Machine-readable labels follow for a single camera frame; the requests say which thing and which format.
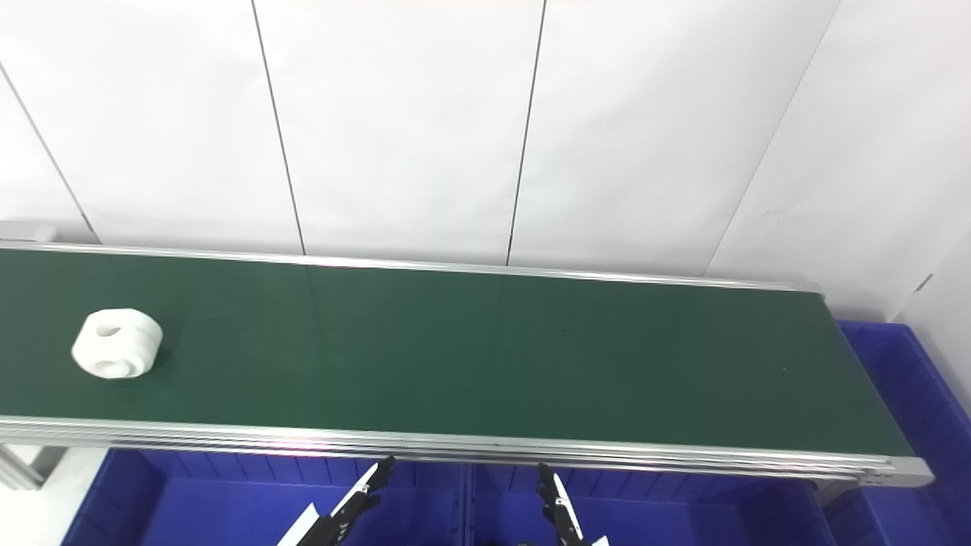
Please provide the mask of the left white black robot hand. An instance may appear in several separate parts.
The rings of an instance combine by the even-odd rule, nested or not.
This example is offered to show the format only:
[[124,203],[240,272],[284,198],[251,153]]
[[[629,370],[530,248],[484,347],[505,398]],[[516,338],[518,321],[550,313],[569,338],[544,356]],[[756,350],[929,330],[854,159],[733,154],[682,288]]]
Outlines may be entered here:
[[320,512],[315,504],[306,506],[278,545],[343,544],[360,516],[381,502],[377,491],[388,483],[397,462],[388,456],[372,464],[329,513]]

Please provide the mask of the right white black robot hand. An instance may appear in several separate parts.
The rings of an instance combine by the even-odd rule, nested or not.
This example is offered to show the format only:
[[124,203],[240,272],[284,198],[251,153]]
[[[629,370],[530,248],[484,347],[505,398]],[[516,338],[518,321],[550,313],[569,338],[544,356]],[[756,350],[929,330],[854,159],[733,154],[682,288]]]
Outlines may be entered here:
[[538,463],[538,473],[537,494],[543,501],[543,515],[555,528],[558,545],[610,545],[607,536],[594,541],[586,538],[561,477],[547,463]]

